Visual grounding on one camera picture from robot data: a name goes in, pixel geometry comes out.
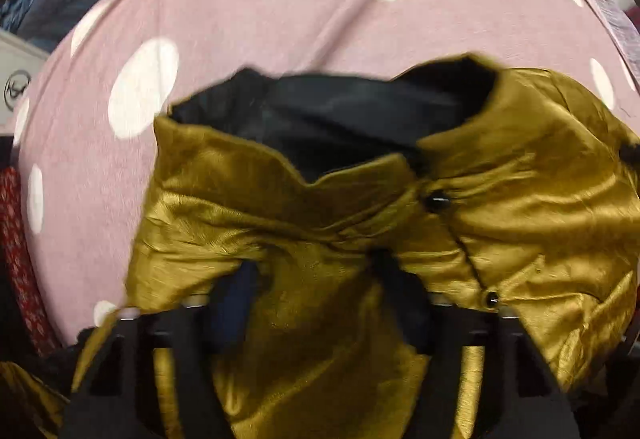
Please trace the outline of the red floral folded garment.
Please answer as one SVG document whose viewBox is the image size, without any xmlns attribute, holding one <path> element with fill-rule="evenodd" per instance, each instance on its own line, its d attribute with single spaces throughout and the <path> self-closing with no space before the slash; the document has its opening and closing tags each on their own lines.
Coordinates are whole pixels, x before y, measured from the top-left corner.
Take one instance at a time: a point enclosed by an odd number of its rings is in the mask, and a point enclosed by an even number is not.
<svg viewBox="0 0 640 439">
<path fill-rule="evenodd" d="M 1 266 L 9 281 L 18 328 L 32 350 L 47 358 L 61 347 L 40 294 L 22 217 L 21 178 L 14 167 L 1 170 Z"/>
</svg>

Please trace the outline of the mauve knitted blanket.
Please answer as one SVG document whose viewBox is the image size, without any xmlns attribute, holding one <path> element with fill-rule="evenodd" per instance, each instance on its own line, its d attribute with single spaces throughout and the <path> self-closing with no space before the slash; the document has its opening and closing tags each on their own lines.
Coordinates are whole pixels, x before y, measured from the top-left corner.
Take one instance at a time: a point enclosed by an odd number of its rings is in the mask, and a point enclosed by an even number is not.
<svg viewBox="0 0 640 439">
<path fill-rule="evenodd" d="M 632 89 L 639 86 L 639 33 L 627 14 L 614 0 L 588 0 L 612 37 L 620 58 L 627 81 Z"/>
</svg>

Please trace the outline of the gold satin jacket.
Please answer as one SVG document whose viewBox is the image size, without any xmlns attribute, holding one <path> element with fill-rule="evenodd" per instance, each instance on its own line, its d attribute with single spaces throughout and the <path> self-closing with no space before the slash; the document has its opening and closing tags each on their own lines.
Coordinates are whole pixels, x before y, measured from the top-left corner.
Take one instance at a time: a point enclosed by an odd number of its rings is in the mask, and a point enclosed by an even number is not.
<svg viewBox="0 0 640 439">
<path fill-rule="evenodd" d="M 258 287 L 213 384 L 230 438 L 635 436 L 639 139 L 474 54 L 389 80 L 245 67 L 157 113 L 122 304 L 1 360 L 1 433 L 64 438 L 119 311 Z"/>
</svg>

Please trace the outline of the white machine cabinet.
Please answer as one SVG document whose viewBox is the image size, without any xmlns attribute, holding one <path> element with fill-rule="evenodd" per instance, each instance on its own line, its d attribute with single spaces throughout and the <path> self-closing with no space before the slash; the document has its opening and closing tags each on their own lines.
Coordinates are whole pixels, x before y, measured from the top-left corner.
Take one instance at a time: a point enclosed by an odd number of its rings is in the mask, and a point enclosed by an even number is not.
<svg viewBox="0 0 640 439">
<path fill-rule="evenodd" d="M 0 32 L 1 134 L 21 139 L 30 110 L 27 88 L 49 58 L 43 51 L 16 35 Z"/>
</svg>

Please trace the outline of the pink polka dot bedsheet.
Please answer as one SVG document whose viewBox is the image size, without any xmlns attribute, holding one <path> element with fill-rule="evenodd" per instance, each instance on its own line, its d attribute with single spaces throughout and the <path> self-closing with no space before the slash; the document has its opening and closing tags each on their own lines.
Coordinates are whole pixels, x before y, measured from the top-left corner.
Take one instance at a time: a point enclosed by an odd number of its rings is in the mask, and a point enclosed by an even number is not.
<svg viewBox="0 0 640 439">
<path fill-rule="evenodd" d="M 250 66 L 297 72 L 347 0 L 99 0 L 12 125 L 32 265 L 58 339 L 119 303 L 168 105 Z M 364 0 L 326 67 L 394 77 L 465 52 L 580 81 L 639 124 L 631 54 L 594 0 Z"/>
</svg>

